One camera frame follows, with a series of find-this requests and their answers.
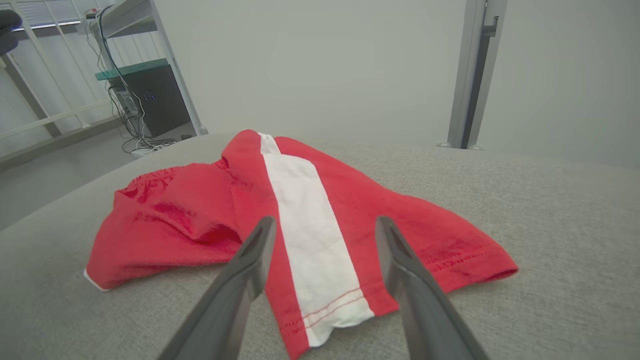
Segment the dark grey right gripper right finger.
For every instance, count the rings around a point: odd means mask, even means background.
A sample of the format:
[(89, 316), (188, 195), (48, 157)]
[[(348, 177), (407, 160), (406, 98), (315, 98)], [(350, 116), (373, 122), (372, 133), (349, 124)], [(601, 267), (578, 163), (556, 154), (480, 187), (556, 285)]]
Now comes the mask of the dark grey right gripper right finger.
[(410, 360), (489, 360), (388, 216), (375, 221), (375, 244), (384, 286), (398, 303)]

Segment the red shorts with white stripe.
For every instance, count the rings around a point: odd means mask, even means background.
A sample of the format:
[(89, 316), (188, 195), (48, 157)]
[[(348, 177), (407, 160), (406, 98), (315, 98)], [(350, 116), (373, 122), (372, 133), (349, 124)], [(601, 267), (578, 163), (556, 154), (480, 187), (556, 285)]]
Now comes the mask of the red shorts with white stripe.
[(378, 260), (381, 215), (393, 219), (446, 293), (518, 271), (500, 244), (457, 214), (391, 191), (290, 137), (244, 130), (217, 162), (154, 171), (118, 190), (84, 275), (108, 291), (180, 267), (224, 264), (272, 216), (266, 296), (286, 351), (298, 360), (335, 328), (398, 309)]

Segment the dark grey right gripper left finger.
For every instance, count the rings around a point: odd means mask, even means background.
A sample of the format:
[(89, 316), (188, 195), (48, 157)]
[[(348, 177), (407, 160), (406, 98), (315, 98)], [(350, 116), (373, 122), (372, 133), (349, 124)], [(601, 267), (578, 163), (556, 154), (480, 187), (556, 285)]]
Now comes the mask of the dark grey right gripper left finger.
[(265, 289), (276, 219), (261, 218), (157, 360), (237, 360), (250, 306)]

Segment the black computer tower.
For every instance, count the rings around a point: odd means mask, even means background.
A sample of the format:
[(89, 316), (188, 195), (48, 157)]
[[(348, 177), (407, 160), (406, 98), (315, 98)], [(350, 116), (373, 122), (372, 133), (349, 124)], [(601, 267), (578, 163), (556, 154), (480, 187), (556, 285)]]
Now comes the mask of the black computer tower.
[(173, 69), (165, 59), (122, 66), (96, 75), (109, 88), (125, 112), (125, 120), (144, 137), (158, 137), (190, 123)]

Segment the grey metal partition post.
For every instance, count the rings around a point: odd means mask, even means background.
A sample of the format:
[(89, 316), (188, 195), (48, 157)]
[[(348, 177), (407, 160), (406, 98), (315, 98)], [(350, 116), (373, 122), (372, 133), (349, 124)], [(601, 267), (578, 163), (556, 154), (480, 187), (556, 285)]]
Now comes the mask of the grey metal partition post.
[(446, 141), (439, 148), (483, 150), (478, 144), (508, 0), (465, 0), (461, 49)]

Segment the white metal railing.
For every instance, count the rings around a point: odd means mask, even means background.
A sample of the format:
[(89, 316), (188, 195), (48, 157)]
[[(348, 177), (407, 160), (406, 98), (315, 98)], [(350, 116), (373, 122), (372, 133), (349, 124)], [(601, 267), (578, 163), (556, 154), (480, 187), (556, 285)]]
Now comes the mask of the white metal railing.
[(0, 55), (0, 173), (115, 126), (95, 78), (95, 43), (80, 30), (89, 0), (0, 0), (17, 13), (16, 48)]

